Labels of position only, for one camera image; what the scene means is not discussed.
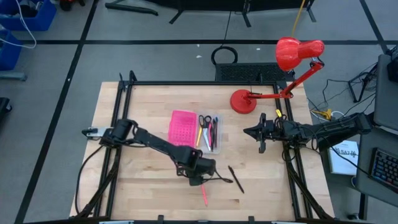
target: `pink container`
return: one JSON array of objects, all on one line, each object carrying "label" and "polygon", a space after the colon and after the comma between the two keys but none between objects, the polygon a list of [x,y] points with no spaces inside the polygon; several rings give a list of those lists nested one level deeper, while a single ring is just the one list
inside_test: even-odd
[{"label": "pink container", "polygon": [[168,142],[176,146],[195,147],[198,118],[189,111],[175,110],[169,125]]}]

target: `white paper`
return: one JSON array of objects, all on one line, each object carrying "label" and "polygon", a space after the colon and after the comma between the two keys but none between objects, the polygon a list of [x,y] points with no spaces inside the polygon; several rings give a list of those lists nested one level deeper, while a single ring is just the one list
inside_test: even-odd
[{"label": "white paper", "polygon": [[[358,145],[354,141],[343,141],[333,146],[337,152],[344,158],[358,165]],[[335,151],[329,149],[330,172],[332,174],[356,175],[356,167],[345,161],[336,154]]]}]

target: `blue bin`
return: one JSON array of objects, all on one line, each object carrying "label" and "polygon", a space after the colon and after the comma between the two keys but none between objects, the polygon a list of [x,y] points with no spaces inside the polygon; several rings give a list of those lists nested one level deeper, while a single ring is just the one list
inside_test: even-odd
[{"label": "blue bin", "polygon": [[[22,43],[17,40],[8,30],[0,30],[0,37],[10,43],[22,45]],[[12,70],[17,64],[22,47],[7,44],[0,40],[0,45],[1,44],[0,71]]]},{"label": "blue bin", "polygon": [[0,14],[11,14],[18,10],[18,5],[15,0],[0,0]]},{"label": "blue bin", "polygon": [[[3,1],[6,1],[9,4],[14,5],[16,7],[16,10],[18,10],[15,0],[3,0]],[[57,11],[55,6],[50,2],[50,0],[31,0],[31,1],[34,2],[35,4],[38,3],[39,1],[42,1],[43,5],[39,9],[35,17],[30,17],[30,18],[24,17],[26,25],[28,26],[29,30],[48,30],[54,19],[55,12]],[[6,14],[6,12],[3,12],[2,9],[0,9],[0,14]],[[4,28],[9,30],[26,30],[19,17],[8,18],[2,16],[0,17],[0,24]]]}]

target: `wooden table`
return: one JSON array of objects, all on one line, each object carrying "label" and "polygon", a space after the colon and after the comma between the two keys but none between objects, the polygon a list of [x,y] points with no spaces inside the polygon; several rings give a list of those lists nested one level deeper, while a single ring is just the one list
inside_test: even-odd
[{"label": "wooden table", "polygon": [[[104,82],[99,93],[93,126],[109,126],[118,83]],[[206,156],[216,160],[218,172],[232,179],[231,166],[245,194],[238,186],[222,181],[205,184],[208,206],[203,203],[200,187],[191,187],[188,179],[177,177],[169,157],[149,148],[124,147],[119,166],[118,182],[112,219],[156,220],[294,220],[292,199],[285,162],[281,158],[282,143],[267,141],[265,153],[259,154],[259,143],[243,133],[255,126],[261,113],[274,119],[275,100],[258,100],[250,114],[237,114],[229,105],[231,94],[249,86],[134,86],[129,119],[150,133],[167,139],[173,110],[212,111],[223,116],[222,150],[218,155]],[[272,93],[268,86],[253,86],[254,92]],[[294,120],[311,123],[302,85],[291,99]],[[122,98],[120,116],[123,108]],[[85,158],[98,148],[97,141],[89,141]],[[86,165],[81,175],[79,207],[90,200],[98,188],[104,158],[103,149]],[[309,191],[329,215],[334,215],[320,156],[302,149],[302,160]],[[302,196],[297,192],[301,216],[305,216]],[[101,214],[104,214],[108,193],[104,194]],[[75,214],[72,206],[71,215]]]}]

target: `keyboard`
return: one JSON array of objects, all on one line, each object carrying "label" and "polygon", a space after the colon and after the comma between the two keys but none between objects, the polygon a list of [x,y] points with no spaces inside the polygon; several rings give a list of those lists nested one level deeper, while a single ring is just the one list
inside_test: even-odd
[{"label": "keyboard", "polygon": [[398,193],[398,156],[375,148],[370,175],[382,185]]},{"label": "keyboard", "polygon": [[266,81],[293,81],[292,74],[282,71],[276,63],[221,63],[216,65],[217,81],[256,81],[258,74]]}]

